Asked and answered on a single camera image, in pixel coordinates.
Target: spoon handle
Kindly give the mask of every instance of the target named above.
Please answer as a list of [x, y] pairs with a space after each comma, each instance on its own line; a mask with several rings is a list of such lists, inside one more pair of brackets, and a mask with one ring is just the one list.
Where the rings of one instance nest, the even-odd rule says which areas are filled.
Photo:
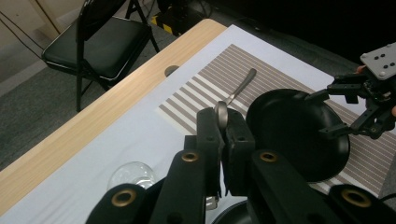
[[252, 68], [245, 77], [244, 81], [236, 88], [236, 90], [225, 100], [227, 105], [248, 85], [248, 83], [256, 76], [256, 69]]

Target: black bowl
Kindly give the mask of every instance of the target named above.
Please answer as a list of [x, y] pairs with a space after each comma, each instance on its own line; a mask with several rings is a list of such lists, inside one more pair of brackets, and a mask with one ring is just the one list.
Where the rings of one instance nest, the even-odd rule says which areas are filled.
[[343, 123], [325, 103], [308, 103], [308, 93], [274, 90], [258, 97], [247, 111], [257, 149], [278, 151], [307, 182], [339, 174], [349, 158], [349, 137], [325, 139], [319, 130]]

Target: metal spoon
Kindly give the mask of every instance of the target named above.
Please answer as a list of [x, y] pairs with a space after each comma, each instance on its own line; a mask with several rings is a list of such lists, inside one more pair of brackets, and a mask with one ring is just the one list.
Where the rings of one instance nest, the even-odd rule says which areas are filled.
[[238, 88], [236, 88], [236, 90], [225, 101], [218, 101], [218, 103], [216, 104], [214, 109], [221, 133], [227, 127], [227, 122], [228, 122], [227, 106], [248, 85], [248, 83], [256, 76], [256, 74], [257, 74], [256, 69], [254, 68], [250, 69], [244, 81], [238, 86]]

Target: ribbed mat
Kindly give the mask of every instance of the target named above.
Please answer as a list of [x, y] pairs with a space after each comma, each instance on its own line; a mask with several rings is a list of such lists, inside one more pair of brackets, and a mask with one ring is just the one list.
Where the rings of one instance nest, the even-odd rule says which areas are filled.
[[[257, 76], [229, 106], [244, 116], [250, 104], [267, 91], [295, 89], [314, 92], [303, 83], [231, 45], [163, 102], [157, 111], [184, 134], [196, 134], [196, 113], [227, 98], [243, 81], [250, 68], [258, 71]], [[350, 124], [358, 117], [331, 100], [326, 103], [345, 123]], [[396, 151], [395, 135], [384, 133], [377, 140], [350, 135], [350, 142], [350, 157], [345, 169], [336, 177], [312, 184], [311, 187], [327, 192], [332, 185], [346, 183], [368, 189], [374, 195], [378, 195]]]

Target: brass screw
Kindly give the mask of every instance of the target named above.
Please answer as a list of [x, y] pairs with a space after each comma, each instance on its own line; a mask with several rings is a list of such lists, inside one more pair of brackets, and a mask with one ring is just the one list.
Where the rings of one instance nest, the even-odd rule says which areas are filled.
[[133, 189], [123, 189], [113, 195], [111, 203], [116, 207], [124, 207], [134, 201], [136, 198], [136, 191]]

